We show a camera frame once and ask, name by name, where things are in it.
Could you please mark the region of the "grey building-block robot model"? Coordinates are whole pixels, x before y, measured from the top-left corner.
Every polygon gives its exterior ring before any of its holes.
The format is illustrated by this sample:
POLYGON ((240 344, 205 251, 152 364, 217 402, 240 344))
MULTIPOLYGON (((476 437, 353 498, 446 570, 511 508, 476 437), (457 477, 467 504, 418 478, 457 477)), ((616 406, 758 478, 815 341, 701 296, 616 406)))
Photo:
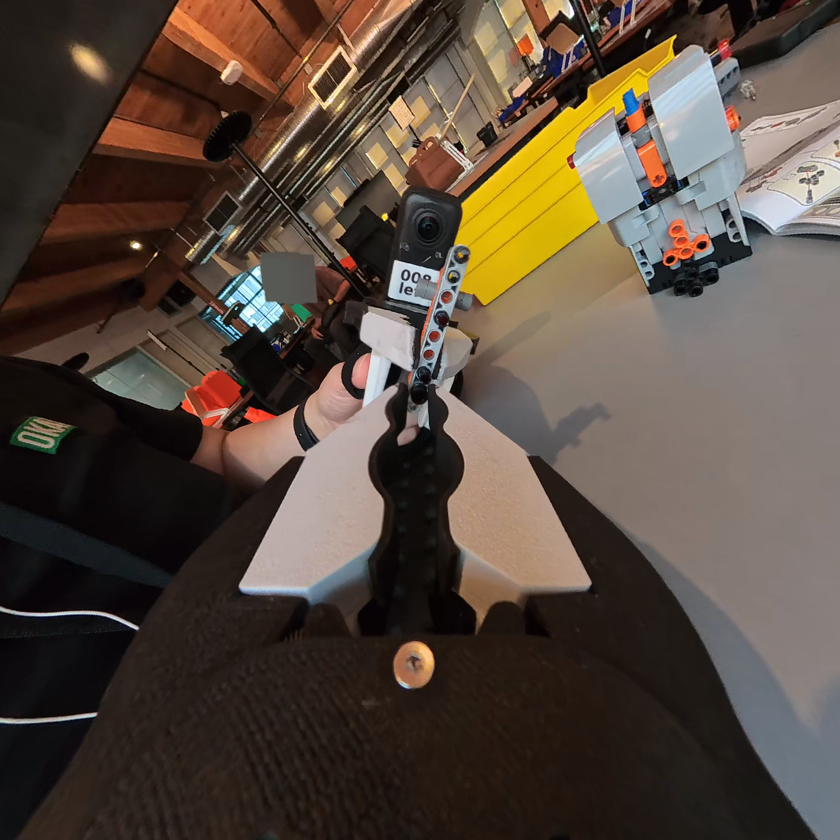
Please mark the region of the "grey building-block robot model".
POLYGON ((752 254, 738 198, 740 117, 727 102, 739 80, 726 39, 710 53, 691 45, 576 141, 569 167, 650 295, 698 298, 752 254))

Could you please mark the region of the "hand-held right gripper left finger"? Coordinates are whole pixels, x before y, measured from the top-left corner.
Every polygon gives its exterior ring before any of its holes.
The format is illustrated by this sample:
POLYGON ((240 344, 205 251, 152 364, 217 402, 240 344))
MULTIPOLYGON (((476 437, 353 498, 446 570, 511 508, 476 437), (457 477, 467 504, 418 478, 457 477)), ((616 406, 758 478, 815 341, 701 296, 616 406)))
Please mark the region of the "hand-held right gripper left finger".
POLYGON ((372 596, 368 559, 384 501, 369 471, 374 444, 389 430, 387 388, 310 449, 239 583, 243 595, 290 595, 336 606, 352 634, 372 596))

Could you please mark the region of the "person's left hand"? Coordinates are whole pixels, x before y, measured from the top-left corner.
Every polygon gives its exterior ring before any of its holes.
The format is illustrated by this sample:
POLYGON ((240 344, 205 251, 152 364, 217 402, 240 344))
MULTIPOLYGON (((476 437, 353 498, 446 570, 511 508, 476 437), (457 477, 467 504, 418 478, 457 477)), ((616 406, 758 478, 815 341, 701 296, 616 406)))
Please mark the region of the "person's left hand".
POLYGON ((370 364, 371 354, 364 353, 351 364, 334 365, 307 400, 304 422, 319 442, 362 408, 370 364))

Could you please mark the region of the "white instruction booklet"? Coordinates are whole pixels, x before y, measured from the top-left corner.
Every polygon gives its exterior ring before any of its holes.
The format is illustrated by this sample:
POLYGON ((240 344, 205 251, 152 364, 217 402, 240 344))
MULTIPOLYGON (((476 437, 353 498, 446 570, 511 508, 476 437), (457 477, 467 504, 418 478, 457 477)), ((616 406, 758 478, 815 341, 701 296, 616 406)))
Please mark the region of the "white instruction booklet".
POLYGON ((772 235, 839 236, 839 101, 756 119, 740 136, 742 216, 772 235))

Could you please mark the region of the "grey beam with orange rack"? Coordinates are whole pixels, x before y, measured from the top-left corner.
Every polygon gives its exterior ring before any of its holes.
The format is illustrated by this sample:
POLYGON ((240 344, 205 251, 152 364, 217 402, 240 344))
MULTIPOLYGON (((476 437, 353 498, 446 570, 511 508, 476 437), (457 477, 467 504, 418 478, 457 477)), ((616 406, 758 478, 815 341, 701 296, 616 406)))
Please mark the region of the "grey beam with orange rack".
POLYGON ((444 336, 452 328, 454 311, 467 312, 474 306, 473 295, 461 290, 469 257, 465 245, 455 245, 449 250, 427 312, 416 363, 408 376, 407 411, 419 427, 429 427, 428 401, 432 390, 449 391, 455 382, 456 377, 447 381, 433 381, 433 378, 438 372, 444 336))

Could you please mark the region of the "black stand pole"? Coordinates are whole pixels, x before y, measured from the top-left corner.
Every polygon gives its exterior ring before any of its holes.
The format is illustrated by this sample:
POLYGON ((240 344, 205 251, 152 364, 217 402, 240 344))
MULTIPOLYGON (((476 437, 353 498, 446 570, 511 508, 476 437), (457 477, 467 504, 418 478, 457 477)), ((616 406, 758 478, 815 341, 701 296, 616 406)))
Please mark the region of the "black stand pole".
POLYGON ((322 240, 316 230, 308 224, 299 211, 292 206, 281 193, 267 173, 249 156, 243 147, 253 127, 253 122, 247 111, 234 111, 222 117, 217 126, 207 135, 203 144, 203 157, 211 163, 228 162, 237 158, 249 173, 249 180, 245 182, 242 197, 245 204, 257 204, 259 195, 264 193, 272 198, 280 210, 289 217, 294 228, 309 244, 320 253, 327 264, 338 271, 347 281, 354 294, 362 301, 369 296, 370 289, 363 280, 347 270, 340 263, 340 259, 333 250, 322 240))

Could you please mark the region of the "black panel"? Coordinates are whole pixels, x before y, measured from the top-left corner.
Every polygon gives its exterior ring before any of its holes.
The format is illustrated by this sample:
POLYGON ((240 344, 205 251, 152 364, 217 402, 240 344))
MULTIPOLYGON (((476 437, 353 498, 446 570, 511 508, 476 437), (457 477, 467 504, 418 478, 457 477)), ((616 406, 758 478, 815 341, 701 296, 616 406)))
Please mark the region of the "black panel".
POLYGON ((1 2, 2 301, 175 5, 1 2))

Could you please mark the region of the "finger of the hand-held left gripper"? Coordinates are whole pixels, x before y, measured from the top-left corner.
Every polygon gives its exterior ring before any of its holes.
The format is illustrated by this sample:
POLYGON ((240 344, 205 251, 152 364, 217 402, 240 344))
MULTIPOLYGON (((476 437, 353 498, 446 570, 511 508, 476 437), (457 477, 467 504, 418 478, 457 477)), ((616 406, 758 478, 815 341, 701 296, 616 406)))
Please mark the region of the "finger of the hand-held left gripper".
POLYGON ((360 340, 400 368, 413 368, 417 361, 417 328, 407 315, 383 308, 369 308, 359 327, 360 340))
POLYGON ((447 330, 433 381, 446 382, 456 377, 469 362, 473 350, 474 342, 470 336, 461 330, 447 330))

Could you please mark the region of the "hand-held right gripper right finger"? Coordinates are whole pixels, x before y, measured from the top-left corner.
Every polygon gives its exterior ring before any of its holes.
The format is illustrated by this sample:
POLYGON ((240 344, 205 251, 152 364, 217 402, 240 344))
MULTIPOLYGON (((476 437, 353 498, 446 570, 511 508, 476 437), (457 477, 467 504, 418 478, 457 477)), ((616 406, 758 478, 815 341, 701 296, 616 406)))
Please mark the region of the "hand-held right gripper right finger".
POLYGON ((438 399, 443 432, 464 461, 448 522, 460 551, 456 591, 476 626, 499 602, 524 606, 531 595, 588 591, 591 577, 526 451, 458 398, 438 399))

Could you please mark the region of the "person's left forearm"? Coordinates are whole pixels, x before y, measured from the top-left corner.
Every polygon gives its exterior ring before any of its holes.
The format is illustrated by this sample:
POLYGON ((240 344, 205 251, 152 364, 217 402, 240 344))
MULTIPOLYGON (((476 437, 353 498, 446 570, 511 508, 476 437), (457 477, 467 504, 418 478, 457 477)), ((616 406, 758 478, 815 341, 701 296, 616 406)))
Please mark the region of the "person's left forearm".
POLYGON ((304 456, 295 431, 294 411, 227 432, 203 427, 190 462, 252 494, 290 460, 304 456))

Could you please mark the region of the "orange plastic crate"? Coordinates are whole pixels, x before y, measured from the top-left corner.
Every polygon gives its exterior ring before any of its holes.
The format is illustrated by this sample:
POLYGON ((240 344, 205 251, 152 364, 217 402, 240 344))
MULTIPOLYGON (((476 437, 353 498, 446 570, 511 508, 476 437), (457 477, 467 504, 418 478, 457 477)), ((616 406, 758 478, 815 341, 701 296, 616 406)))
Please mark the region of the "orange plastic crate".
POLYGON ((266 410, 247 385, 225 370, 210 371, 200 384, 189 387, 180 408, 197 417, 205 427, 221 428, 238 418, 258 424, 277 416, 276 410, 266 410))

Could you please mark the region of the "black wristband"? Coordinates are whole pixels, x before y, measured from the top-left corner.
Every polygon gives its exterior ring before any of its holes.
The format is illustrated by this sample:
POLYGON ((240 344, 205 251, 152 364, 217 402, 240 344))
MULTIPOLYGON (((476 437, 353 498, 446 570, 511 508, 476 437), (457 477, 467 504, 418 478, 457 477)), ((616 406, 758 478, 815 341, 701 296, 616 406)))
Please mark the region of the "black wristband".
POLYGON ((296 408, 292 418, 292 428, 301 451, 306 453, 318 445, 319 438, 312 431, 306 419, 306 408, 308 400, 302 401, 296 408))

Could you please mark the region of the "person's black shirt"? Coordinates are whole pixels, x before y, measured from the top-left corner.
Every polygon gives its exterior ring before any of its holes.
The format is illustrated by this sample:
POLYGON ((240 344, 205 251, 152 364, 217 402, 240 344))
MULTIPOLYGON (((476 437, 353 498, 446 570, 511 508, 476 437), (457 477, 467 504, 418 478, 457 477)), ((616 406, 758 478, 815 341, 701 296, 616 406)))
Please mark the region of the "person's black shirt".
POLYGON ((78 751, 162 587, 246 494, 190 462, 203 425, 2 356, 2 838, 78 751))

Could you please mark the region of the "yellow storage bin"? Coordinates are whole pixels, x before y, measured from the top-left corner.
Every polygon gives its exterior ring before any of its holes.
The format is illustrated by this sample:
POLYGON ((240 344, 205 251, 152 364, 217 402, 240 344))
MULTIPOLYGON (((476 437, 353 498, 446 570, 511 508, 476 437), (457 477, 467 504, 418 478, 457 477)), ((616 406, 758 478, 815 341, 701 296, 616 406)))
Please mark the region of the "yellow storage bin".
POLYGON ((470 250, 462 291, 490 303, 597 224, 568 159, 582 132, 623 109, 622 95, 646 92, 675 55, 671 37, 590 86, 464 201, 457 240, 470 250))

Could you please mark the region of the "metal ventilation duct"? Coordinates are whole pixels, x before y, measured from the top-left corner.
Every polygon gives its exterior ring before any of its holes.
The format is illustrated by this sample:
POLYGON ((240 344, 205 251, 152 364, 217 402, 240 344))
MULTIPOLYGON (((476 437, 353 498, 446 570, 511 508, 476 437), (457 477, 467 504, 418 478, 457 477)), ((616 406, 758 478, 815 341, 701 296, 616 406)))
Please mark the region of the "metal ventilation duct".
POLYGON ((364 2, 335 2, 316 45, 285 81, 271 106, 298 81, 302 96, 268 141, 252 153, 265 178, 299 209, 320 190, 347 155, 462 35, 467 2, 370 2, 353 31, 349 16, 364 2))

